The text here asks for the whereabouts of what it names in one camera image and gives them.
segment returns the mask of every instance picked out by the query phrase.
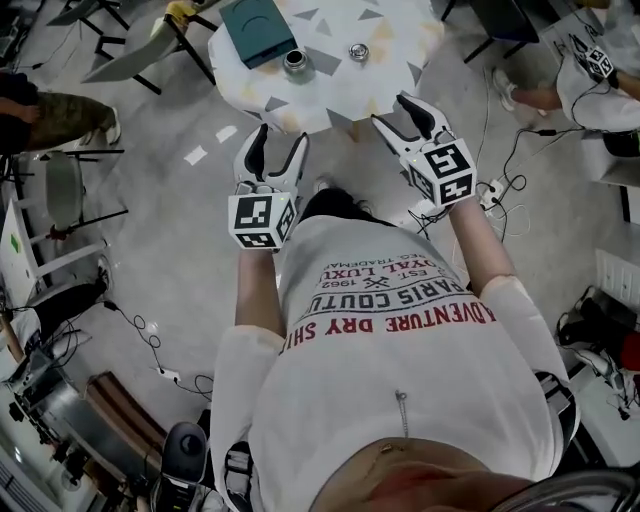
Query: strap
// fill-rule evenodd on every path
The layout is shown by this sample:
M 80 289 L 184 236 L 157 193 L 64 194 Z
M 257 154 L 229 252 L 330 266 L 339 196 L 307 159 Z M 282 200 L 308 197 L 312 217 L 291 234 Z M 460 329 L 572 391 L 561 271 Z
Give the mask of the strap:
M 560 420 L 564 453 L 571 444 L 579 422 L 576 399 L 555 375 L 548 372 L 536 372 L 535 375 L 542 386 L 549 410 Z
M 224 483 L 231 502 L 240 512 L 253 512 L 249 497 L 253 473 L 249 443 L 240 441 L 231 447 L 227 452 L 224 469 Z

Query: green sticker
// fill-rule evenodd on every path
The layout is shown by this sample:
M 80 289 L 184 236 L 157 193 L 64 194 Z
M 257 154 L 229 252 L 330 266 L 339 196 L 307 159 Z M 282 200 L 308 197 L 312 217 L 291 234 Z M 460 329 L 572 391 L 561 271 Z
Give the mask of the green sticker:
M 11 233 L 11 246 L 18 254 L 20 254 L 20 242 L 13 233 Z

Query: electrical outlet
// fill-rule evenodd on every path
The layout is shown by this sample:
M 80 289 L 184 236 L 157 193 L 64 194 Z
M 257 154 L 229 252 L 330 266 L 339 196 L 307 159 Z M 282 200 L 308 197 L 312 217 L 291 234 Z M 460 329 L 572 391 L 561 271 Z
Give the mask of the electrical outlet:
M 154 368 L 162 377 L 169 380 L 177 380 L 180 382 L 180 374 L 173 370 L 167 370 L 166 368 Z
M 489 188 L 485 190 L 484 194 L 480 197 L 480 204 L 484 207 L 485 210 L 491 208 L 495 202 L 502 197 L 502 193 L 504 192 L 504 185 L 500 183 L 498 180 L 491 180 L 489 183 Z

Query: round table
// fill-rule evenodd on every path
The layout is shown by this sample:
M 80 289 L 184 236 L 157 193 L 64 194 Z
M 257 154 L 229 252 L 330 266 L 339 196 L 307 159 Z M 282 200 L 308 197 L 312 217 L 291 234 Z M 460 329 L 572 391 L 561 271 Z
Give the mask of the round table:
M 290 81 L 283 56 L 247 69 L 222 26 L 209 40 L 218 89 L 238 110 L 286 133 L 349 131 L 355 121 L 392 112 L 397 94 L 414 94 L 444 36 L 429 2 L 419 1 L 276 0 L 313 78 Z M 356 43 L 369 48 L 364 65 L 349 57 Z

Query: gray chair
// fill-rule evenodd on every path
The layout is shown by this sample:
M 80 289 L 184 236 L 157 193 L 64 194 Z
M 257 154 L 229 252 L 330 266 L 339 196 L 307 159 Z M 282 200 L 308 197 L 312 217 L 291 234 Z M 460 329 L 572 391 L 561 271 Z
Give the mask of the gray chair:
M 85 221 L 82 215 L 85 191 L 80 162 L 97 161 L 94 158 L 85 158 L 82 155 L 123 152 L 124 150 L 121 149 L 70 151 L 67 153 L 52 151 L 41 158 L 41 160 L 47 162 L 45 170 L 46 207 L 49 217 L 53 220 L 53 229 L 49 238 L 64 239 L 80 227 L 129 212 L 129 210 L 125 209 L 90 221 Z
M 100 9 L 107 11 L 111 17 L 116 20 L 125 30 L 129 30 L 129 24 L 122 19 L 120 14 L 115 10 L 115 7 L 119 7 L 120 3 L 114 0 L 80 0 L 77 5 L 73 7 L 71 4 L 75 0 L 67 0 L 62 12 L 54 19 L 47 23 L 49 27 L 64 27 L 69 26 L 80 21 L 84 23 L 91 30 L 98 35 L 104 35 L 104 32 L 91 23 L 87 18 Z
M 188 20 L 189 22 L 198 23 L 212 32 L 218 29 L 213 23 L 197 14 L 189 16 Z M 162 90 L 141 77 L 140 73 L 168 55 L 185 50 L 215 87 L 216 80 L 213 73 L 185 37 L 187 30 L 181 30 L 170 14 L 164 15 L 160 26 L 154 31 L 151 38 L 148 36 L 149 32 L 151 32 L 150 28 L 149 24 L 141 24 L 140 27 L 134 26 L 131 32 L 127 34 L 126 39 L 101 36 L 95 53 L 106 59 L 107 62 L 96 66 L 84 77 L 82 82 L 119 82 L 133 78 L 154 93 L 161 94 Z M 136 42 L 140 41 L 140 39 L 146 40 L 142 46 L 139 43 L 136 45 Z M 105 44 L 123 45 L 125 46 L 125 53 L 119 57 L 113 57 L 105 51 Z

